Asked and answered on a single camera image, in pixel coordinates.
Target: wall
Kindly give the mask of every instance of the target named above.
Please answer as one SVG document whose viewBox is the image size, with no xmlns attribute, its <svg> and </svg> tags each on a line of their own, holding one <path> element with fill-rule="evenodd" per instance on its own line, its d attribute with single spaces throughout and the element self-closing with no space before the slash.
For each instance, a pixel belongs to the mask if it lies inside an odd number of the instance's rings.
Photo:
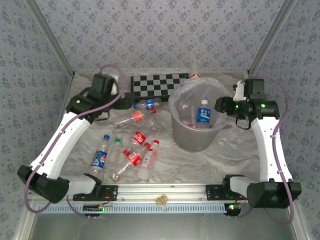
<svg viewBox="0 0 320 240">
<path fill-rule="evenodd" d="M 70 82 L 22 0 L 0 2 L 0 239 L 23 207 L 17 176 L 55 130 Z"/>
<path fill-rule="evenodd" d="M 76 72 L 246 70 L 282 0 L 36 0 Z"/>
<path fill-rule="evenodd" d="M 280 78 L 290 96 L 282 128 L 288 167 L 302 184 L 299 197 L 314 239 L 320 239 L 320 3 L 298 1 L 258 74 Z M 280 88 L 269 83 L 270 98 L 285 107 Z"/>
</svg>

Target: blue bottle label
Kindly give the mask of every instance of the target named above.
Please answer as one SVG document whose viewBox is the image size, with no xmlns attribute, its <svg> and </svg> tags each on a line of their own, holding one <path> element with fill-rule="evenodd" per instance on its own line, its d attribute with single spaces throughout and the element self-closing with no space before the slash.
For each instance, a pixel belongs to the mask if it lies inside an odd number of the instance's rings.
<svg viewBox="0 0 320 240">
<path fill-rule="evenodd" d="M 96 151 L 91 166 L 104 168 L 107 153 L 105 151 Z"/>
<path fill-rule="evenodd" d="M 153 109 L 155 107 L 155 103 L 153 99 L 148 99 L 145 101 L 145 107 L 147 110 Z"/>
<path fill-rule="evenodd" d="M 210 123 L 210 115 L 211 110 L 205 107 L 198 108 L 198 113 L 196 116 L 196 122 L 197 123 Z"/>
</svg>

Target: enclosure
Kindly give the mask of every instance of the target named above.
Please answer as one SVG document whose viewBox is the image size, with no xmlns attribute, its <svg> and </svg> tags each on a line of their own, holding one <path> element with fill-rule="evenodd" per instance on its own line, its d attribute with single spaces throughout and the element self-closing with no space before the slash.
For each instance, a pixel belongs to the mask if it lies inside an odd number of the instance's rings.
<svg viewBox="0 0 320 240">
<path fill-rule="evenodd" d="M 320 5 L 316 0 L 14 0 L 0 5 L 1 239 L 42 239 L 46 235 L 63 239 L 67 232 L 62 225 L 72 229 L 74 238 L 88 238 L 92 223 L 68 211 L 59 212 L 53 206 L 37 216 L 27 213 L 24 184 L 17 170 L 39 156 L 70 98 L 89 87 L 93 75 L 106 63 L 117 64 L 128 76 L 190 73 L 197 63 L 201 76 L 219 80 L 231 93 L 233 84 L 248 76 L 280 79 L 289 94 L 289 112 L 281 128 L 283 151 L 294 181 L 302 186 L 295 201 L 295 223 L 289 228 L 275 225 L 262 209 L 248 219 L 230 222 L 214 211 L 169 214 L 168 221 L 183 219 L 186 225 L 197 226 L 183 235 L 185 225 L 170 228 L 162 219 L 165 215 L 135 215 L 128 209 L 127 215 L 108 215 L 97 223 L 100 229 L 109 224 L 106 231 L 123 224 L 122 235 L 109 233 L 111 239 L 133 238 L 133 229 L 128 227 L 133 221 L 149 222 L 148 229 L 157 232 L 159 239 L 220 239 L 216 229 L 223 229 L 221 234 L 226 235 L 228 223 L 234 229 L 228 239 L 237 234 L 269 239 L 268 224 L 275 229 L 273 239 L 320 239 Z M 286 106 L 283 92 L 269 81 L 265 89 L 282 115 Z M 120 110 L 110 113 L 109 121 L 92 124 L 79 139 L 62 174 L 83 173 L 92 160 L 100 137 L 97 133 L 112 133 L 111 121 Z M 163 143 L 158 165 L 147 182 L 133 173 L 127 175 L 119 183 L 124 199 L 148 202 L 166 190 L 168 196 L 178 196 L 177 204 L 179 199 L 193 204 L 205 196 L 205 184 L 221 183 L 225 174 L 259 178 L 255 135 L 237 128 L 234 119 L 206 150 L 188 153 L 172 139 L 169 108 L 164 106 L 160 116 L 165 129 L 156 135 Z M 104 179 L 112 183 L 108 169 Z M 153 194 L 145 197 L 143 187 L 155 188 Z M 30 198 L 33 206 L 45 203 L 34 194 Z M 288 218 L 286 210 L 272 213 L 283 221 Z M 256 221 L 266 226 L 251 231 Z M 161 236 L 161 230 L 167 228 L 172 235 Z M 135 238 L 151 239 L 150 232 L 141 230 Z M 100 232 L 97 239 L 104 234 Z"/>
</svg>

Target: marble surface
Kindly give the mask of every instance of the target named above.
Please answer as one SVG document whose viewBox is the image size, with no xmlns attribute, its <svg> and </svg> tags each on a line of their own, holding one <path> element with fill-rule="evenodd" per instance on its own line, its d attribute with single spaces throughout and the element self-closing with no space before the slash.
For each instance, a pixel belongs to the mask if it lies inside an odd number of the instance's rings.
<svg viewBox="0 0 320 240">
<path fill-rule="evenodd" d="M 232 74 L 203 74 L 211 76 L 223 83 L 227 89 L 241 78 Z M 85 87 L 91 85 L 91 75 L 75 76 L 71 85 L 69 98 L 78 94 Z M 68 156 L 62 168 L 62 175 L 75 175 L 88 171 L 100 139 L 104 134 L 115 134 L 128 141 L 134 129 L 115 130 L 113 119 L 130 110 L 110 111 L 110 118 L 106 121 L 94 122 L 80 137 Z M 204 151 L 190 153 L 179 148 L 172 137 L 171 114 L 168 103 L 165 103 L 157 113 L 157 119 L 165 126 L 163 131 L 157 131 L 148 136 L 148 142 L 160 141 L 156 162 L 147 183 L 220 183 L 225 174 L 242 174 L 253 180 L 259 179 L 260 162 L 255 136 L 250 130 L 242 130 L 231 119 L 222 129 L 211 145 Z M 116 166 L 114 159 L 106 161 L 104 168 L 104 182 L 112 183 L 110 174 Z M 138 167 L 126 172 L 119 183 L 145 183 L 137 177 Z"/>
</svg>

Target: gray bucket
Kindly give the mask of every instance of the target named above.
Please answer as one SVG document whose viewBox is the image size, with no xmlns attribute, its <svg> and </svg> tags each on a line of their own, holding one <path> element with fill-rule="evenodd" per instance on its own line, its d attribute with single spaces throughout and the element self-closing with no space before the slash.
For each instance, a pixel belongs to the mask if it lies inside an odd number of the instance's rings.
<svg viewBox="0 0 320 240">
<path fill-rule="evenodd" d="M 229 120 L 225 113 L 215 111 L 216 100 L 231 97 L 222 83 L 211 77 L 192 78 L 179 86 L 169 98 L 172 134 L 175 143 L 188 152 L 206 149 Z M 188 126 L 191 107 L 197 110 L 202 99 L 208 100 L 211 109 L 210 128 L 196 129 Z"/>
</svg>

